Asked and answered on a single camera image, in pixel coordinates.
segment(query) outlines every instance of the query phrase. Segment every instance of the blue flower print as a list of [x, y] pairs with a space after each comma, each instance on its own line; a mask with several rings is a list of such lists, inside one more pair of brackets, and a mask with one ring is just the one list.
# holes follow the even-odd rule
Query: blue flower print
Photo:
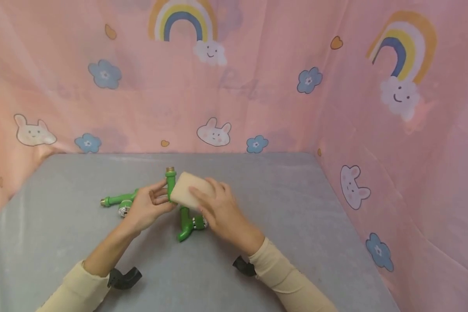
[[120, 69], [105, 59], [100, 60], [97, 64], [90, 63], [88, 71], [94, 77], [94, 82], [99, 88], [116, 89], [120, 84], [118, 82], [122, 77]]
[[381, 242], [376, 233], [369, 234], [369, 239], [366, 240], [366, 248], [373, 257], [373, 261], [377, 266], [384, 267], [389, 272], [393, 272], [390, 250], [388, 249], [387, 244]]
[[254, 138], [249, 138], [248, 141], [246, 141], [246, 145], [248, 145], [246, 148], [248, 153], [258, 154], [263, 151], [265, 147], [267, 147], [268, 140], [264, 138], [263, 135], [257, 135]]
[[102, 142], [98, 137], [86, 133], [81, 138], [76, 138], [75, 144], [87, 154], [88, 152], [97, 153]]
[[298, 92], [310, 94], [314, 91], [315, 86], [320, 85], [322, 81], [322, 73], [319, 68], [311, 68], [300, 72], [298, 76], [299, 84], [296, 87]]

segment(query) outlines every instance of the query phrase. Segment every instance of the pink fabric backdrop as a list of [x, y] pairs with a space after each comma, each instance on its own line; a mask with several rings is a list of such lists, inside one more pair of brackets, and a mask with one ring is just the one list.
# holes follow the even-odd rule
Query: pink fabric backdrop
[[274, 151], [401, 311], [468, 311], [468, 0], [0, 0], [0, 208], [53, 153]]

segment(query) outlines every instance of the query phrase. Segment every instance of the rainbow print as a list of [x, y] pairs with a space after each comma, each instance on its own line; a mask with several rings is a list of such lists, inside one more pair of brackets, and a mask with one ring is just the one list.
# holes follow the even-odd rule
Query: rainbow print
[[217, 19], [208, 0], [156, 0], [149, 18], [149, 37], [169, 41], [177, 20], [191, 22], [197, 41], [217, 41]]
[[385, 46], [392, 47], [397, 53], [397, 64], [392, 76], [399, 81], [407, 80], [418, 84], [432, 63], [437, 35], [432, 24], [421, 14], [398, 11], [388, 19], [366, 57], [374, 64]]

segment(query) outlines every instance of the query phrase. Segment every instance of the cream sponge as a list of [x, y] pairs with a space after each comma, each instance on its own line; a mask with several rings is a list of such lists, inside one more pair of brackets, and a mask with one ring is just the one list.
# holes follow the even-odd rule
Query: cream sponge
[[189, 187], [191, 186], [194, 186], [208, 196], [215, 196], [215, 190], [211, 184], [208, 183], [208, 181], [192, 175], [189, 172], [182, 172], [179, 179], [175, 183], [175, 187], [173, 188], [172, 193], [170, 194], [170, 200], [174, 203], [198, 211], [200, 203], [189, 192]]

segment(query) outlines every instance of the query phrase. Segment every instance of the left hand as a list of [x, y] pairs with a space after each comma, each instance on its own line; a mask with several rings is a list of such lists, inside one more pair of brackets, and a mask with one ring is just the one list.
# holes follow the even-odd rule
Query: left hand
[[139, 234], [151, 226], [159, 216], [172, 211], [176, 204], [168, 201], [168, 190], [164, 188], [166, 180], [142, 187], [137, 191], [133, 204], [123, 223], [129, 224], [132, 230]]

